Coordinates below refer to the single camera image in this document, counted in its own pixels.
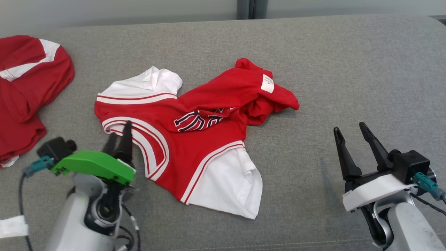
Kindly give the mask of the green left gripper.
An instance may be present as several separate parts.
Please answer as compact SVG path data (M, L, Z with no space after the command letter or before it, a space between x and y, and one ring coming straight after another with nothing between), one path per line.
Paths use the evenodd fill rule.
M107 181L116 181L122 185L129 185L136 174L132 163L132 140L132 122L127 121L116 150L117 135L111 133L102 148L102 152L90 150L75 152L55 164L51 173L54 175L80 173L104 178Z

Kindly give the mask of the white tape label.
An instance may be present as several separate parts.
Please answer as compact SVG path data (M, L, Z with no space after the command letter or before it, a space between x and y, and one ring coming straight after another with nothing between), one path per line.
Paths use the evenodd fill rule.
M0 220L0 239L27 235L29 235L29 226L23 215Z

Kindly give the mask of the grey metal post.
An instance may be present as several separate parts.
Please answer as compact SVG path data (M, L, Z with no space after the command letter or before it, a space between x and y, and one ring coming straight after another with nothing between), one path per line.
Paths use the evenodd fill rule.
M269 0L236 0L236 19L266 19L268 3Z

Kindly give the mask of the red white lettered jersey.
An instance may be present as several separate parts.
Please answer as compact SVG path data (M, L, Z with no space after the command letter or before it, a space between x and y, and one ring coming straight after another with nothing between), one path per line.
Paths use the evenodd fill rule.
M263 181L245 148L247 127L299 109L298 99L246 58L178 96L182 84L177 73L151 67L99 93L94 113L107 134L122 135L132 122L145 176L177 200L254 220Z

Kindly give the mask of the red garment with white stripe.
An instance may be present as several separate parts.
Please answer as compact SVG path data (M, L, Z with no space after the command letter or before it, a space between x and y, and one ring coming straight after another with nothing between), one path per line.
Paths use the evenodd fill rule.
M13 165L46 135L38 110L74 75L60 44L23 35L0 38L0 168Z

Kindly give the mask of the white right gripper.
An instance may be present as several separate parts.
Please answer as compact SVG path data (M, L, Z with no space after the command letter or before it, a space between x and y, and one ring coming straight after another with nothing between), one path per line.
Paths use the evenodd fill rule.
M377 171L385 172L392 168L392 162L388 160L389 152L384 148L378 138L371 132L364 122L359 123L361 133L373 152L377 162ZM339 157L341 174L345 182L343 204L346 211L350 212L371 203L377 203L378 207L398 203L413 203L409 198L410 192L418 192L415 184L404 184L394 175L387 174L375 178L354 188L354 178L359 178L363 173L356 166L350 152L346 147L346 141L338 127L333 129L336 148Z

